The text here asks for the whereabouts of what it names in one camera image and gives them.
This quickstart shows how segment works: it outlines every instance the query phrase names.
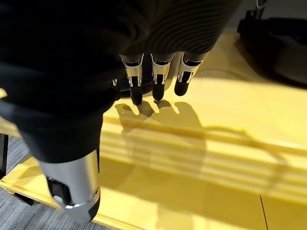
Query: robotic hand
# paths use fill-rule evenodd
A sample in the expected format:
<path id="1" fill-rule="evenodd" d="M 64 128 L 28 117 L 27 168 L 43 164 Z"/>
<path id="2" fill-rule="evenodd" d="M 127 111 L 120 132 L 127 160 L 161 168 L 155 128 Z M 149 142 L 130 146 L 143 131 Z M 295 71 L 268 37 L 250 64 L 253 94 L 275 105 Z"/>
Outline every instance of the robotic hand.
<path id="1" fill-rule="evenodd" d="M 184 95 L 239 2 L 0 2 L 0 87 L 7 92 L 0 115 L 17 125 L 50 194 L 73 219 L 89 222 L 99 208 L 100 130 L 116 98 L 112 82 L 126 68 L 140 104 L 142 57 L 150 53 L 153 96 L 161 100 L 173 55 L 184 51 L 175 86 Z"/>

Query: yellow surface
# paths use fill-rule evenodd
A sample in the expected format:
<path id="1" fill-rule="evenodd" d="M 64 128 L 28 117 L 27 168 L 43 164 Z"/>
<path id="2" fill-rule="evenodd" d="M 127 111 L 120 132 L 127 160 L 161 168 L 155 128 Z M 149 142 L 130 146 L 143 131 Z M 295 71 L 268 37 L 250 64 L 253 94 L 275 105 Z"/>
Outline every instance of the yellow surface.
<path id="1" fill-rule="evenodd" d="M 174 94 L 172 65 L 165 100 L 121 99 L 104 114 L 96 222 L 264 230 L 261 194 L 269 229 L 305 229 L 294 213 L 307 213 L 307 92 L 261 77 L 236 40 L 221 36 L 185 96 Z M 19 135 L 4 121 L 0 132 Z M 34 159 L 0 185 L 55 206 Z"/>

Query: gray carpet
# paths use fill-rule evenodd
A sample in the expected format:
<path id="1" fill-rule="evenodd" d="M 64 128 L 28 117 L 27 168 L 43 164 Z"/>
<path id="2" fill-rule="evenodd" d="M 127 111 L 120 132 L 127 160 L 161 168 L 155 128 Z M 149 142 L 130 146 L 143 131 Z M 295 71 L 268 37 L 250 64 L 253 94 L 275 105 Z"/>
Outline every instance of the gray carpet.
<path id="1" fill-rule="evenodd" d="M 21 140 L 9 138 L 7 173 L 29 149 Z M 35 202 L 29 206 L 0 188 L 0 230 L 111 230 L 94 223 L 78 224 L 64 212 Z"/>

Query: ribbed black fabric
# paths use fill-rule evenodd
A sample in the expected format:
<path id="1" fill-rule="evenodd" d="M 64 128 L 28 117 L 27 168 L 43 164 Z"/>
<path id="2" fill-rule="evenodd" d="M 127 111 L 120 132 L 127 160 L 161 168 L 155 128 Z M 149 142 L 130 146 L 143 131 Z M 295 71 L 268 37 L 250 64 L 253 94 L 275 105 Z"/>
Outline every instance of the ribbed black fabric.
<path id="1" fill-rule="evenodd" d="M 111 80 L 125 74 L 119 54 L 205 53 L 239 2 L 0 1 L 0 87 L 8 94 L 0 115 L 39 160 L 82 157 L 99 147 L 98 120 L 115 100 Z M 57 133 L 73 138 L 57 141 Z M 86 148 L 84 135 L 93 140 Z M 57 149 L 65 151 L 52 159 Z"/>

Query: table leg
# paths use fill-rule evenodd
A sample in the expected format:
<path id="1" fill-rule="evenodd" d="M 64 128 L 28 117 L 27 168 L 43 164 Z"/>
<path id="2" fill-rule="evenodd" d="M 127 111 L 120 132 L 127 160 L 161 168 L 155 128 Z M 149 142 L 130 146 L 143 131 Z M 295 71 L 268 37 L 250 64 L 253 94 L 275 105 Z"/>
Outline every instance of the table leg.
<path id="1" fill-rule="evenodd" d="M 0 134 L 0 179 L 6 175 L 6 161 L 8 158 L 9 136 Z"/>

